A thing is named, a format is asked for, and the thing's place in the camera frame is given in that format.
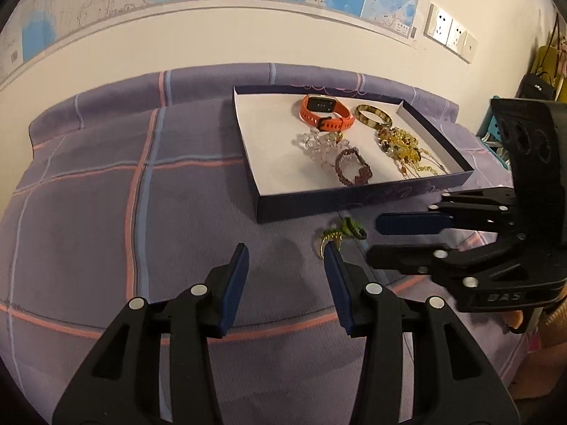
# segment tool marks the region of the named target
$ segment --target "black bag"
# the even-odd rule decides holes
[[[551,44],[554,40],[555,31],[557,30],[557,39],[561,39],[559,34],[559,14],[555,16],[555,25],[554,30],[551,34],[551,38],[549,38],[549,44],[547,45],[547,51],[541,60],[541,65],[538,68],[537,73],[530,73],[524,76],[522,80],[522,87],[520,89],[520,98],[522,99],[538,99],[543,101],[554,101],[555,97],[557,96],[557,90],[555,89],[557,83],[557,71],[559,70],[559,58],[557,56],[557,63],[555,64],[555,77],[552,79],[549,73],[543,71],[543,64],[547,55],[549,54],[549,50],[551,49]],[[551,80],[551,84],[545,82],[541,79],[542,75],[549,76]]]

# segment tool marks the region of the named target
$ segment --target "white wall switch plate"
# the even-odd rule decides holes
[[[452,22],[453,18],[446,11],[432,4],[426,25],[426,34],[442,45],[446,45]]]
[[[463,52],[464,41],[467,38],[468,32],[467,30],[461,25],[458,20],[453,19],[453,23],[451,24],[451,29],[449,30],[449,38],[447,39],[446,46],[456,52],[457,54],[461,54]]]
[[[463,50],[460,56],[467,61],[469,64],[473,61],[476,55],[476,49],[478,48],[478,41],[470,33],[464,39]]]

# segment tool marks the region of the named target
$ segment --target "watch screen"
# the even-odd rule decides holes
[[[336,100],[330,97],[310,97],[307,110],[310,112],[331,113],[335,109]]]

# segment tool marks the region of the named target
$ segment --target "wall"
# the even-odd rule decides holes
[[[489,98],[515,95],[554,9],[551,0],[433,1],[478,39],[471,65],[424,37],[412,48],[353,25],[252,8],[146,17],[55,50],[0,92],[0,213],[29,164],[34,117],[75,93],[156,70],[232,62],[355,70],[447,97],[460,105],[459,123],[476,131]]]

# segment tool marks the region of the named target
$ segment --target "orange smartwatch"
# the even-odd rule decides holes
[[[320,117],[315,113],[336,113],[339,116],[338,118]],[[355,117],[346,105],[334,97],[316,94],[309,94],[303,98],[299,115],[309,126],[325,132],[346,131],[355,121]]]

